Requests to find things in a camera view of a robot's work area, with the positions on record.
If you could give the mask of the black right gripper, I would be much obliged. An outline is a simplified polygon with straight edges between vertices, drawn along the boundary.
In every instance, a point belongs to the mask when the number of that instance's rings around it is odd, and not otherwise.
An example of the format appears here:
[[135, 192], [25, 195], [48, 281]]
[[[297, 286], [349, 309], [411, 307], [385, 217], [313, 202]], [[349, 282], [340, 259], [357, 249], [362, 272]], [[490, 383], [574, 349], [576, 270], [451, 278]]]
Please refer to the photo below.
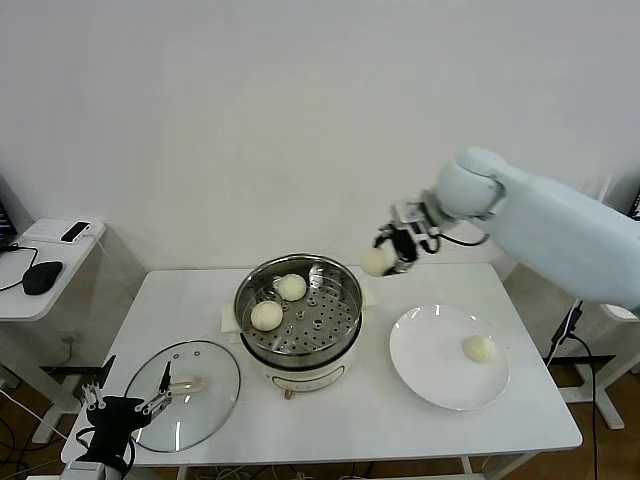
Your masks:
[[392, 239], [396, 257], [388, 261], [384, 276], [407, 273], [419, 259], [420, 252], [435, 255], [440, 251], [440, 238], [431, 234], [423, 224], [412, 222], [400, 227], [387, 223], [379, 228], [374, 246], [380, 247]]

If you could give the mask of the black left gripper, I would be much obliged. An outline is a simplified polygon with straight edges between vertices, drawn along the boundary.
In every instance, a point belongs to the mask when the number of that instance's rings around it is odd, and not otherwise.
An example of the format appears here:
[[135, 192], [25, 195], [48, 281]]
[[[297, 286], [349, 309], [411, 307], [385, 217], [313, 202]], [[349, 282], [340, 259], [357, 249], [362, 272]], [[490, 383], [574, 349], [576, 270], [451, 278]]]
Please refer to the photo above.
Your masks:
[[90, 369], [90, 381], [82, 386], [82, 401], [90, 411], [87, 414], [94, 427], [89, 447], [82, 456], [83, 461], [97, 463], [125, 463], [126, 453], [129, 462], [135, 459], [135, 446], [132, 434], [150, 424], [151, 413], [161, 405], [171, 401], [171, 362], [168, 361], [158, 388], [158, 393], [150, 400], [106, 396], [102, 389], [115, 363], [116, 356], [111, 355], [101, 367]]

